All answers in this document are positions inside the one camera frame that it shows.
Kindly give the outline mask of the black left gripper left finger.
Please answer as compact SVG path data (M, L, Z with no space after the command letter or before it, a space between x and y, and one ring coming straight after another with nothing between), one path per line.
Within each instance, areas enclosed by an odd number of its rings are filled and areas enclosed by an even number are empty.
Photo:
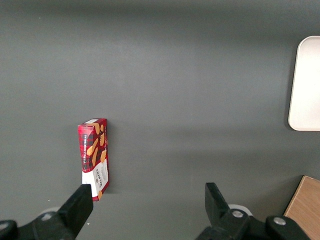
M17 226L0 222L2 240L74 240L93 211L92 188L82 184L56 211L46 211L31 222Z

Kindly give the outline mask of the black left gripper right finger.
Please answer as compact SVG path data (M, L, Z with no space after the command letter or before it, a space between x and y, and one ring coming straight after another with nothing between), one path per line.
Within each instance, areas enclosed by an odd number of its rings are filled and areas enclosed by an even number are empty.
M214 182L205 184L205 210L210 221L198 240L308 240L291 218L271 215L264 222L227 204Z

